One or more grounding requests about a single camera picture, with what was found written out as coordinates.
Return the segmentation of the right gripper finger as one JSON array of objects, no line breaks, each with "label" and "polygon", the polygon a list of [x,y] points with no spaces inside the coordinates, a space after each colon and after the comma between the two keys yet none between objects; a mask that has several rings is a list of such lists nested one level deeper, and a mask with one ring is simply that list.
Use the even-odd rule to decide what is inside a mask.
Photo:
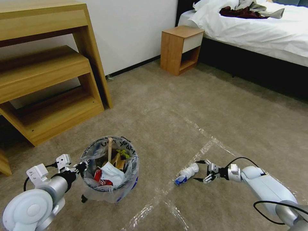
[{"label": "right gripper finger", "polygon": [[204,183],[204,184],[208,184],[208,183],[212,182],[215,179],[215,175],[214,174],[209,174],[205,178],[193,177],[193,179],[197,180],[198,182],[201,182],[201,183]]},{"label": "right gripper finger", "polygon": [[198,160],[195,161],[197,164],[206,164],[207,165],[207,171],[212,171],[212,162],[210,162],[208,159],[205,160]]}]

